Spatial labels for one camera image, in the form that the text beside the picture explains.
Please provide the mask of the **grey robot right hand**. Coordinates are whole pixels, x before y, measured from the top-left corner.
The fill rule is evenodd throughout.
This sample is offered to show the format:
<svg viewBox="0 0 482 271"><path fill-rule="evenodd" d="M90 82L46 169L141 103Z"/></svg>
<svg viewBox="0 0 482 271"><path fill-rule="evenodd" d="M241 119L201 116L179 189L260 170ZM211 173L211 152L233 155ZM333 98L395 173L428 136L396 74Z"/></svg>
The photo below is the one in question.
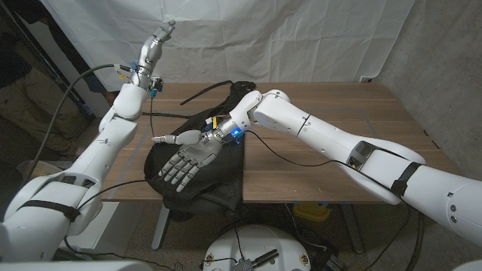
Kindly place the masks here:
<svg viewBox="0 0 482 271"><path fill-rule="evenodd" d="M162 135L151 140L180 146L158 175L165 182L177 185L175 191L181 193L200 169L208 166L219 155L223 145L233 141L234 137L217 128L208 132L188 130L180 135Z"/></svg>

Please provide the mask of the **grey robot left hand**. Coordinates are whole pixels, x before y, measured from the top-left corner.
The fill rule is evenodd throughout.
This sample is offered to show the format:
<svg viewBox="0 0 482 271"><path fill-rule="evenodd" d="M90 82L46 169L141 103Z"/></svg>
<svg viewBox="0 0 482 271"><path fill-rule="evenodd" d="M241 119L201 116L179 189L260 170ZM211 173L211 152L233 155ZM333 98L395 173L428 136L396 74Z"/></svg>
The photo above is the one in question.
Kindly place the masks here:
<svg viewBox="0 0 482 271"><path fill-rule="evenodd" d="M174 28L174 20L162 23L144 42L136 62L136 67L131 74L133 85L144 90L148 89L151 85L154 68L162 56L163 43L171 39Z"/></svg>

